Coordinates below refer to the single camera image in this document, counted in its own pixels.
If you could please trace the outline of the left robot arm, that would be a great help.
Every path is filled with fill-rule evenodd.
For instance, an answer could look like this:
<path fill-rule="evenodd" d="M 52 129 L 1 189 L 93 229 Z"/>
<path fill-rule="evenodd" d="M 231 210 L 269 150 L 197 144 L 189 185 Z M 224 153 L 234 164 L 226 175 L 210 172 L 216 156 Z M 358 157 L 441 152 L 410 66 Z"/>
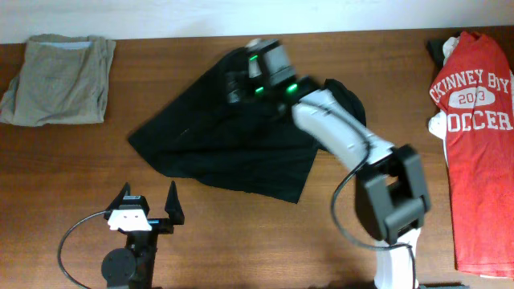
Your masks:
<path fill-rule="evenodd" d="M 126 243 L 104 257 L 101 274 L 108 288 L 151 288 L 158 237 L 172 234 L 175 226 L 185 222 L 175 182 L 169 187 L 165 212 L 167 218 L 149 218 L 146 198 L 132 195 L 128 183 L 113 199 L 104 218 L 110 230 L 126 236 Z"/>

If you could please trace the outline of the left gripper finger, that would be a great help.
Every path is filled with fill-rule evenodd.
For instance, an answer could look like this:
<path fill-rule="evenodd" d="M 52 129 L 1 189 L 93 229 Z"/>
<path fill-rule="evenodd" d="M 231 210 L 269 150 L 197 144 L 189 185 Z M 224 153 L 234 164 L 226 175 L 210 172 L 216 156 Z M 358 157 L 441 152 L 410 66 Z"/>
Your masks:
<path fill-rule="evenodd" d="M 168 214 L 169 220 L 174 225 L 183 225 L 185 223 L 185 215 L 178 199 L 175 181 L 172 181 L 169 187 L 169 192 L 165 202 L 165 212 Z"/>
<path fill-rule="evenodd" d="M 123 201 L 125 196 L 130 195 L 130 184 L 126 182 L 122 187 L 121 191 L 115 196 L 112 202 L 106 208 L 106 212 L 104 213 L 104 219 L 108 220 L 113 212 L 113 210 L 117 210 Z"/>

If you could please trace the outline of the black shorts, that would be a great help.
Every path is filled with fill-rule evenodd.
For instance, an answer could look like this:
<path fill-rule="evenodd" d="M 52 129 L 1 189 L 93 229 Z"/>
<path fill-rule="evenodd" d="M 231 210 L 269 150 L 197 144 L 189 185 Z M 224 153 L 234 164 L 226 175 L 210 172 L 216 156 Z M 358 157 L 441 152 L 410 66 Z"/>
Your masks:
<path fill-rule="evenodd" d="M 224 55 L 128 142 L 167 177 L 296 203 L 323 146 L 274 104 L 229 100 L 228 79 L 245 76 L 246 60 L 242 47 Z"/>

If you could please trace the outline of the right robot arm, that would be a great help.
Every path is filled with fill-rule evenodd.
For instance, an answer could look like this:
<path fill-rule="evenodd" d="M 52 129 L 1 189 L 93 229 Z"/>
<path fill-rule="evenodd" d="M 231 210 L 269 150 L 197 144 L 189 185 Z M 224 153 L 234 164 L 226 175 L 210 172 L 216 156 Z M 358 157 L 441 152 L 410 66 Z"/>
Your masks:
<path fill-rule="evenodd" d="M 348 170 L 332 193 L 330 214 L 348 242 L 375 253 L 373 286 L 418 288 L 416 246 L 431 203 L 415 149 L 408 144 L 397 147 L 370 131 L 337 95 L 338 81 L 319 85 L 308 76 L 298 77 L 278 39 L 254 39 L 239 52 L 247 71 L 235 85 L 238 97 L 289 110 L 294 125 Z M 351 180 L 355 213 L 371 243 L 352 235 L 337 216 L 337 199 Z"/>

